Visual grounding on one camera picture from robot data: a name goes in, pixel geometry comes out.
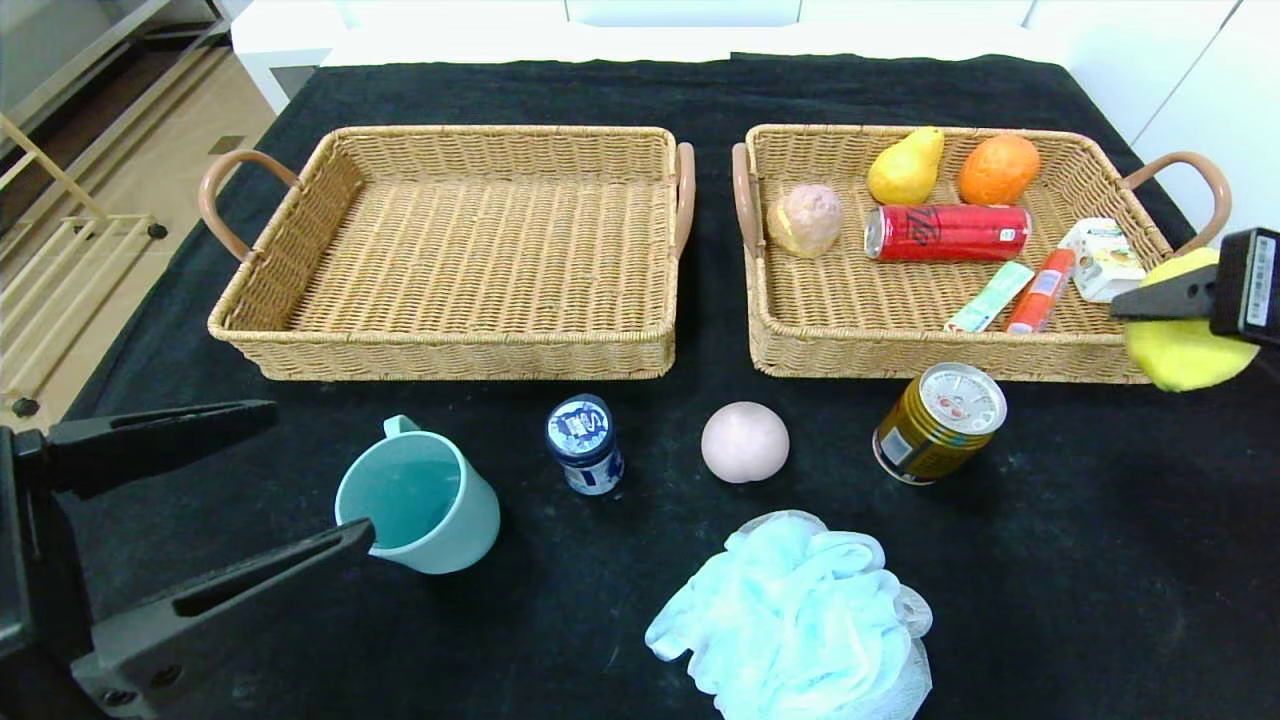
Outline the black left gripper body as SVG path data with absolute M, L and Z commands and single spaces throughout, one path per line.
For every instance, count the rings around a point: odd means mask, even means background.
M 1 711 L 93 719 L 96 703 L 70 669 L 93 648 L 90 601 L 42 442 L 3 428 Z

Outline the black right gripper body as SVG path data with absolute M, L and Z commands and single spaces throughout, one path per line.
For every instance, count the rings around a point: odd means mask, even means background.
M 1210 332 L 1279 345 L 1279 233 L 1257 227 L 1222 237 Z

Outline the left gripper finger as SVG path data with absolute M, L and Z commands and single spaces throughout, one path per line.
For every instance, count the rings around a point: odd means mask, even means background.
M 210 457 L 278 419 L 273 401 L 241 400 L 63 421 L 38 441 L 38 483 L 93 498 Z
M 361 518 L 172 587 L 96 623 L 73 678 L 108 717 L 157 719 L 365 557 L 374 538 Z

